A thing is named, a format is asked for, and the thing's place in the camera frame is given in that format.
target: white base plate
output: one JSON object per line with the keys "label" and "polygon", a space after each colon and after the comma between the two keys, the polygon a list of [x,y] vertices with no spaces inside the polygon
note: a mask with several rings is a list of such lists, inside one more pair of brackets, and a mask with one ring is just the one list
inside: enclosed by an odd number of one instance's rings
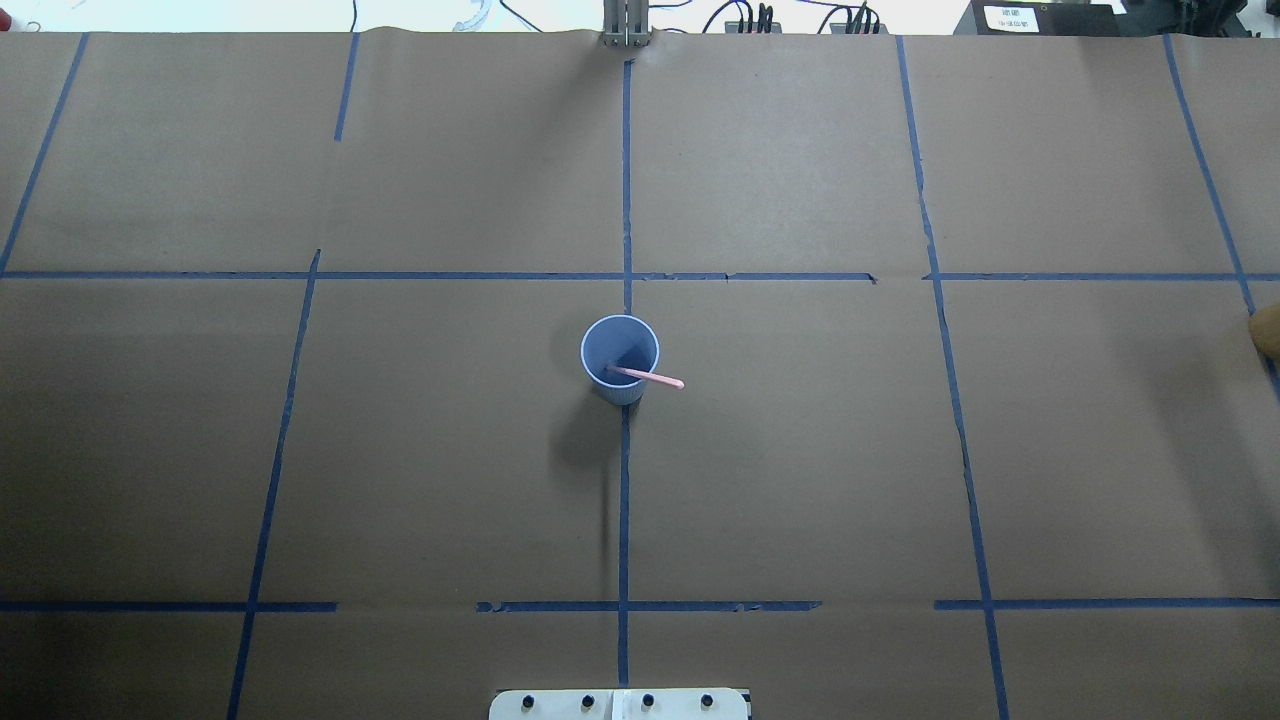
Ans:
{"label": "white base plate", "polygon": [[489,720],[750,720],[748,698],[731,688],[503,691],[489,705]]}

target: black cable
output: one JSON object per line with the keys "label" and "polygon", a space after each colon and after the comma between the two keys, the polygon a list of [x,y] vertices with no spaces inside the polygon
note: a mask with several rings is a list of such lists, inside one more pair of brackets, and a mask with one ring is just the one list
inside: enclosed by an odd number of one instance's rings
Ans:
{"label": "black cable", "polygon": [[[716,9],[716,12],[712,13],[712,17],[707,18],[707,24],[703,26],[703,32],[704,33],[708,29],[712,28],[712,23],[716,22],[716,15],[723,13],[724,9],[728,8],[730,5],[736,5],[737,6],[737,31],[739,32],[742,32],[742,22],[744,22],[744,19],[745,19],[748,27],[750,27],[751,23],[755,22],[755,15],[753,14],[751,4],[750,3],[748,3],[746,0],[728,0],[728,3],[724,3],[723,5],[721,5],[719,8]],[[745,15],[745,18],[742,15],[742,5],[746,5],[746,15]]]}
{"label": "black cable", "polygon": [[822,35],[822,28],[827,27],[827,23],[829,23],[829,22],[831,22],[831,18],[832,18],[832,17],[833,17],[833,15],[835,15],[836,13],[838,13],[838,12],[841,12],[841,10],[844,10],[844,12],[845,12],[845,17],[847,18],[847,20],[846,20],[846,24],[852,24],[852,22],[854,22],[854,9],[852,9],[852,8],[850,8],[849,5],[836,5],[835,8],[832,8],[832,9],[831,9],[831,12],[829,12],[829,13],[827,13],[827,17],[826,17],[826,18],[822,18],[822,24],[820,24],[820,26],[818,26],[818,32],[817,32],[817,33],[814,33],[814,35]]}
{"label": "black cable", "polygon": [[534,23],[529,22],[529,18],[526,18],[525,15],[521,15],[520,13],[517,13],[516,10],[513,10],[511,8],[511,5],[507,4],[507,0],[498,0],[498,4],[502,5],[503,9],[507,10],[508,13],[511,13],[512,15],[516,15],[516,18],[518,18],[520,22],[522,22],[526,26],[529,26],[529,28],[532,29],[534,32],[543,32],[543,28],[540,28],[540,27],[535,26]]}

